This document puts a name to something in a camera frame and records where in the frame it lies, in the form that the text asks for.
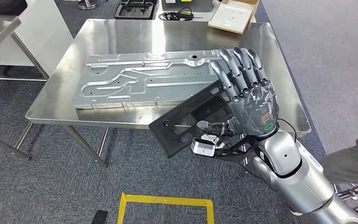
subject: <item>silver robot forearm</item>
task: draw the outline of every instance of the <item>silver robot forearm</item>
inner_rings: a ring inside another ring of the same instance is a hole
[[[358,224],[358,213],[334,193],[323,167],[289,133],[278,130],[259,148],[261,156],[253,159],[256,170],[292,210],[316,224]]]

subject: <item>black tray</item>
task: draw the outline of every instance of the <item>black tray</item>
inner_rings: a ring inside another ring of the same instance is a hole
[[[154,1],[127,0],[122,1],[115,12],[117,20],[152,20],[154,15]]]

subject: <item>black plastic panel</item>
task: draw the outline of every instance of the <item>black plastic panel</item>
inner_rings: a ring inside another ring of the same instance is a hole
[[[149,125],[168,157],[190,145],[194,137],[199,138],[203,134],[196,126],[197,121],[222,122],[233,116],[221,97],[222,92],[220,81],[216,81]],[[183,128],[181,121],[187,120],[188,124],[189,118],[193,119],[190,122],[192,126],[178,131],[178,128]]]

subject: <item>gray sleeve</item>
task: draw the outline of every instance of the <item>gray sleeve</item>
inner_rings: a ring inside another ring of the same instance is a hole
[[[358,183],[358,139],[356,145],[319,159],[331,183]]]

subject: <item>black object on floor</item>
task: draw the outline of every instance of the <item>black object on floor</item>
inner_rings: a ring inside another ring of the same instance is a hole
[[[152,20],[155,0],[126,0],[122,1],[116,9],[117,20]]]
[[[94,219],[91,224],[107,224],[108,223],[108,212],[98,210],[95,213]]]

